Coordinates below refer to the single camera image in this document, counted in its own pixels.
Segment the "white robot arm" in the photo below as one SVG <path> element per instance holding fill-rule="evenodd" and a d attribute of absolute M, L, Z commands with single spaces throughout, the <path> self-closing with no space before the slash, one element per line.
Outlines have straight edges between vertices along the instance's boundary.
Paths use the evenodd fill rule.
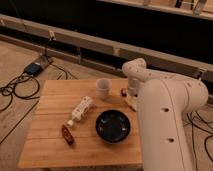
<path fill-rule="evenodd" d="M 208 101 L 199 79 L 149 69 L 138 58 L 122 66 L 136 98 L 143 171 L 195 171 L 182 116 Z"/>

